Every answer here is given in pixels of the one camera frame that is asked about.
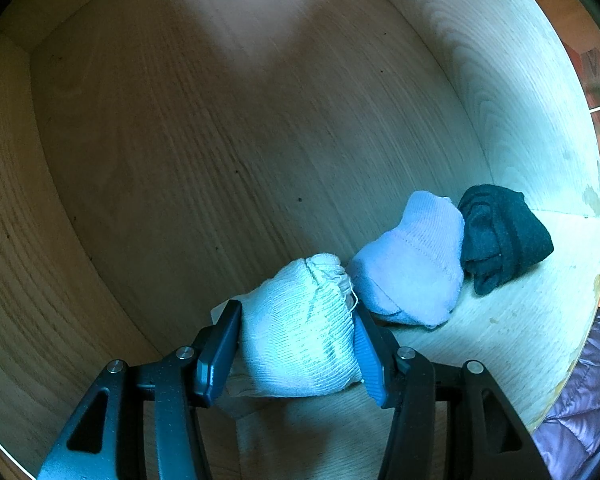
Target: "blue gripper pad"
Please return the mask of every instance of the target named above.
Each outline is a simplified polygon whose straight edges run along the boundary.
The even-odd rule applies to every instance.
[[[360,366],[366,392],[382,408],[388,393],[384,384],[384,372],[376,349],[369,339],[365,325],[357,311],[353,312],[353,351]]]

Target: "bolt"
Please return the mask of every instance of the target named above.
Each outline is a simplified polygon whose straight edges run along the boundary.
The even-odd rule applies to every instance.
[[[482,363],[479,363],[478,361],[469,361],[466,364],[466,369],[469,370],[472,374],[481,374],[484,371],[484,366],[482,366]]]
[[[396,352],[400,359],[408,360],[416,357],[416,351],[410,346],[401,346]]]
[[[107,372],[117,374],[125,369],[125,362],[122,359],[113,359],[107,365]]]
[[[193,357],[194,350],[190,346],[181,346],[176,350],[178,359],[191,359]]]

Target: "purple puffer jacket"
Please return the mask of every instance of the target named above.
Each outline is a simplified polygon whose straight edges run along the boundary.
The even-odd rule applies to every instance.
[[[573,374],[533,435],[554,480],[568,480],[600,449],[600,308]]]

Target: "rolled sock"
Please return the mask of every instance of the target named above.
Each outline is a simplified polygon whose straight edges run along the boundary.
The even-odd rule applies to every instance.
[[[448,198],[411,195],[400,225],[353,257],[347,273],[366,307],[389,322],[433,328],[456,306],[464,221]]]
[[[232,396],[311,397],[359,381],[351,282],[332,254],[291,262],[242,302]],[[217,322],[225,303],[211,314]]]
[[[554,252],[551,235],[522,193],[482,184],[469,188],[458,206],[465,220],[462,268],[483,296]]]

